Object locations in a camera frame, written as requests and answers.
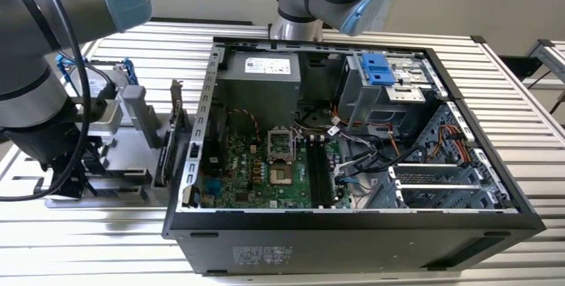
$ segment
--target metal frame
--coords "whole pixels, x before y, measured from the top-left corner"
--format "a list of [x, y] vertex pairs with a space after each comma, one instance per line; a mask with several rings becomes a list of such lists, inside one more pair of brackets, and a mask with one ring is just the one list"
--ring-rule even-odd
[[[556, 79], [542, 79], [535, 83], [535, 89], [565, 89], [565, 41], [550, 41], [539, 39], [528, 49], [526, 56], [539, 59], [547, 69], [556, 76]], [[535, 79], [526, 79], [527, 86]]]
[[[97, 48], [87, 54], [99, 60], [131, 58], [139, 84], [147, 87], [147, 103], [161, 113], [170, 111], [170, 80], [182, 79], [183, 107], [194, 114], [211, 36], [266, 38], [267, 31], [261, 26], [147, 23], [95, 41], [91, 45]], [[516, 84], [506, 79], [510, 73], [492, 63], [498, 58], [467, 36], [366, 32], [349, 38], [331, 30], [323, 36], [326, 42], [434, 49], [547, 230], [462, 272], [201, 277], [191, 274], [183, 254], [171, 247], [175, 242], [161, 238], [163, 208], [50, 211], [42, 201], [30, 201], [0, 205], [0, 226], [5, 226], [0, 256], [7, 259], [0, 276], [11, 276], [3, 278], [6, 284], [161, 283], [163, 279], [226, 285], [563, 284], [565, 162], [558, 155], [563, 143], [547, 128], [546, 118], [531, 108], [530, 96], [522, 97]], [[536, 128], [519, 128], [520, 124], [535, 124]], [[0, 192], [27, 193], [29, 180], [9, 184], [6, 179], [42, 175], [39, 172], [13, 147], [0, 163]], [[30, 232], [42, 234], [29, 238]]]

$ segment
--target metal rail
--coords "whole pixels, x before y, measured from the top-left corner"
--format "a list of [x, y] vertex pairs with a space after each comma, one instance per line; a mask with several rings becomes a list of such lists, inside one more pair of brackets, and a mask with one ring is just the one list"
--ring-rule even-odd
[[[91, 42], [90, 59], [129, 57], [146, 102], [170, 110], [171, 79], [183, 81], [183, 107], [194, 113], [213, 36], [266, 38], [261, 26], [147, 23]], [[547, 230], [458, 272], [347, 275], [201, 277], [174, 241], [162, 240], [165, 209], [47, 210], [42, 201], [0, 204], [0, 277], [6, 285], [71, 282], [162, 282], [249, 285], [441, 283], [458, 286], [562, 285], [565, 283], [565, 141], [563, 131], [500, 63], [486, 44], [467, 36], [366, 32], [350, 38], [326, 31], [327, 42], [433, 48], [461, 89], [506, 167], [528, 197]], [[35, 163], [11, 148], [0, 163], [0, 192], [29, 193]]]

